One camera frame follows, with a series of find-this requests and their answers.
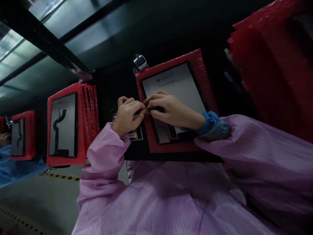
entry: red foam frame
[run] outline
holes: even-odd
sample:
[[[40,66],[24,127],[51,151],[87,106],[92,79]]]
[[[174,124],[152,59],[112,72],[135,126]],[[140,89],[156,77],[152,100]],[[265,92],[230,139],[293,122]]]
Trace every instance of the red foam frame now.
[[[63,158],[49,156],[49,143],[50,143],[50,126],[51,126],[51,108],[52,100],[61,98],[77,92],[77,157],[76,158]],[[58,93],[48,98],[48,145],[47,145],[47,165],[49,166],[62,166],[62,165],[78,165],[86,164],[86,152],[84,141],[84,126],[83,126],[83,112],[82,112],[82,82],[75,83]]]
[[[12,161],[31,160],[36,155],[36,119],[34,110],[26,111],[24,113],[12,117],[12,121],[25,118],[25,135],[24,135],[24,156],[10,157]]]
[[[208,75],[206,73],[206,69],[202,60],[201,50],[197,49],[193,52],[190,52],[186,55],[180,56],[163,64],[159,64],[149,69],[145,69],[140,73],[136,74],[137,87],[139,91],[140,101],[144,101],[142,88],[140,80],[145,79],[154,74],[160,73],[164,70],[167,70],[171,67],[179,65],[183,62],[189,61],[194,76],[198,81],[199,87],[202,91],[203,97],[208,105],[210,111],[214,111],[218,114],[217,104],[214,98],[214,94],[212,92],[212,88],[210,85],[210,81]],[[157,143],[150,117],[144,118],[144,123],[146,127],[148,143],[151,153],[169,153],[169,152],[192,152],[192,151],[203,151],[201,148],[197,147],[193,141],[190,142],[182,142],[175,144],[165,144],[159,145]]]

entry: black work surface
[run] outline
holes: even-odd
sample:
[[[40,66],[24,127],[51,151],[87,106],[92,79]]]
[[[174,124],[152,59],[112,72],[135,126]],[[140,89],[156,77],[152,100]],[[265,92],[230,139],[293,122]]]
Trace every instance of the black work surface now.
[[[247,94],[238,94],[230,82],[223,75],[224,71],[231,73],[233,78],[238,74],[229,67],[224,49],[227,48],[227,39],[232,32],[231,24],[224,23],[212,29],[183,36],[163,45],[146,51],[137,52],[143,55],[149,67],[174,59],[193,50],[201,48],[204,64],[215,95],[221,116],[244,114],[255,117]],[[91,84],[97,85],[98,113],[100,128],[107,122],[112,122],[111,110],[118,108],[117,100],[121,96],[133,97],[139,100],[136,78],[133,74],[134,57],[106,68],[96,69]],[[125,153],[126,160],[159,160],[159,161],[186,161],[186,162],[223,162],[222,159],[208,152],[160,153],[151,154],[144,122],[142,122],[143,140],[132,141]]]

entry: hand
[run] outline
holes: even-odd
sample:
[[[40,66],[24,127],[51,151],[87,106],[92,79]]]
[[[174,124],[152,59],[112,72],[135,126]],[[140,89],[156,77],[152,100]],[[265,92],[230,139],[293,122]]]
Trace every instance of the hand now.
[[[9,140],[9,136],[10,134],[8,133],[0,134],[0,146],[8,145],[11,143]]]
[[[133,115],[138,110],[141,112],[134,120]],[[135,130],[141,123],[146,113],[146,107],[134,98],[126,98],[125,96],[118,99],[118,111],[112,130],[118,133],[120,137],[126,133]]]
[[[205,117],[202,114],[187,107],[175,96],[169,95],[163,90],[160,90],[148,97],[143,104],[147,108],[157,106],[165,108],[165,113],[161,113],[157,110],[151,110],[150,114],[152,117],[172,126],[187,127],[196,130],[206,123]]]

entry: black ribbon cable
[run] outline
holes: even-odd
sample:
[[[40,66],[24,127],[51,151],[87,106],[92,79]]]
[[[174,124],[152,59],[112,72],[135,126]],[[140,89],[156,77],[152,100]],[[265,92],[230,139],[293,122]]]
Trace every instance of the black ribbon cable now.
[[[62,116],[60,114],[60,109],[59,109],[59,118],[54,121],[53,123],[53,129],[55,131],[55,148],[54,148],[54,154],[58,153],[58,145],[59,145],[59,128],[56,126],[58,123],[64,120],[66,115],[66,109],[63,109],[62,111]]]

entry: display screen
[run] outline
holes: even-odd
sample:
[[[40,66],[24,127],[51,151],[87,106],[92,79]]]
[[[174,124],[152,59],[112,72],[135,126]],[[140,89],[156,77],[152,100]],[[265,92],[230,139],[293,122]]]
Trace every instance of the display screen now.
[[[24,156],[25,144],[25,118],[15,120],[12,123],[12,143],[11,143],[11,156],[18,157]]]
[[[206,111],[187,63],[144,79],[142,85],[146,97],[159,90],[164,90],[196,112],[204,113]],[[153,119],[153,121],[159,144],[171,142],[172,137],[168,125],[160,120]],[[190,129],[180,127],[175,127],[175,130],[177,134],[190,131]]]
[[[77,93],[52,101],[49,156],[76,158]]]

